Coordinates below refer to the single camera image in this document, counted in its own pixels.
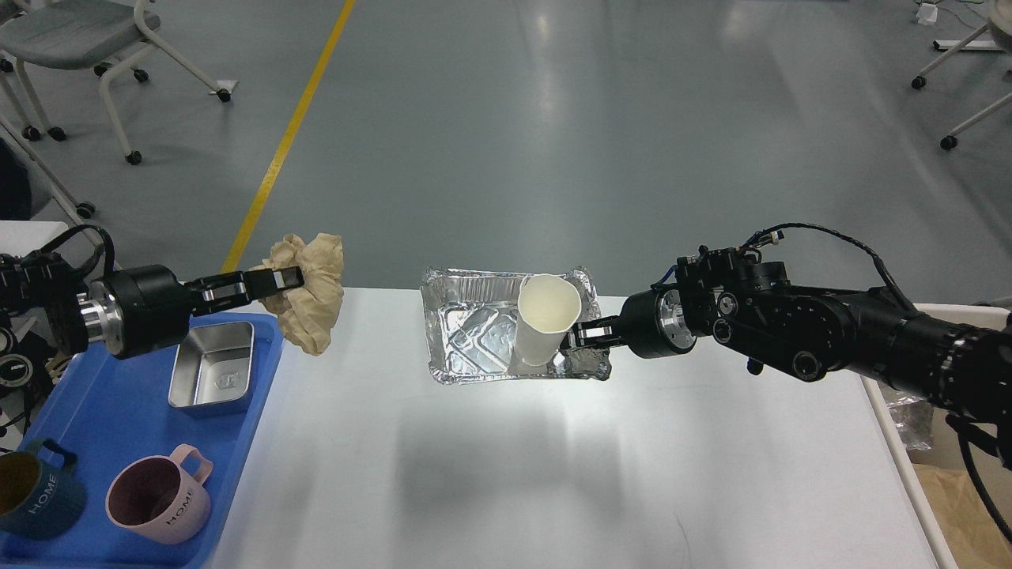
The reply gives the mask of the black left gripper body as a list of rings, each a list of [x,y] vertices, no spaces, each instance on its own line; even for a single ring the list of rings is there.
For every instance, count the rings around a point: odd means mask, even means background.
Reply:
[[[92,281],[79,307],[87,341],[125,360],[180,345],[191,328],[193,299],[170,269],[152,264]]]

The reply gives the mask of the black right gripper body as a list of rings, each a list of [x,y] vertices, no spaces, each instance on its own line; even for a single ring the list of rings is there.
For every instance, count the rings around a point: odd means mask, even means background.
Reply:
[[[648,289],[629,296],[618,314],[618,336],[641,359],[687,354],[697,344],[675,288]]]

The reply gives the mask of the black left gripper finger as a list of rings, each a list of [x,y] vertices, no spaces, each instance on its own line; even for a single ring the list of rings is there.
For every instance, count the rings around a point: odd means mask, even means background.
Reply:
[[[248,306],[269,296],[306,284],[303,271],[288,269],[253,269],[200,277],[187,282],[192,313],[225,312]]]

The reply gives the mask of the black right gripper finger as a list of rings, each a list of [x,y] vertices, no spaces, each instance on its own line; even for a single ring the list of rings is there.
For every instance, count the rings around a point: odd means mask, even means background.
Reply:
[[[618,316],[608,316],[591,321],[575,322],[561,339],[560,352],[579,349],[611,349],[623,346],[621,333],[617,332]]]

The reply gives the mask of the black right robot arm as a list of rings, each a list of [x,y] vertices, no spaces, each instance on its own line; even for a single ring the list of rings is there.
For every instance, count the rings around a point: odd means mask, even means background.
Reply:
[[[680,257],[646,292],[629,296],[619,314],[579,322],[562,352],[625,346],[641,359],[686,354],[701,337],[743,354],[747,371],[764,368],[817,382],[850,370],[946,411],[973,488],[1004,537],[1010,526],[980,479],[972,449],[1010,467],[1010,325],[998,330],[938,319],[915,307],[882,257],[856,238],[827,235],[870,255],[881,287],[792,284],[782,262],[761,250],[787,224],[756,231],[736,247],[700,246]]]

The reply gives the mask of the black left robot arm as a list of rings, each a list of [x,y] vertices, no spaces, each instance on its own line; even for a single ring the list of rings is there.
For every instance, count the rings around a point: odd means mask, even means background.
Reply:
[[[79,224],[25,255],[2,256],[2,321],[41,312],[58,352],[100,343],[116,359],[180,345],[191,320],[292,291],[304,271],[250,269],[181,281],[161,264],[117,269],[115,241]]]

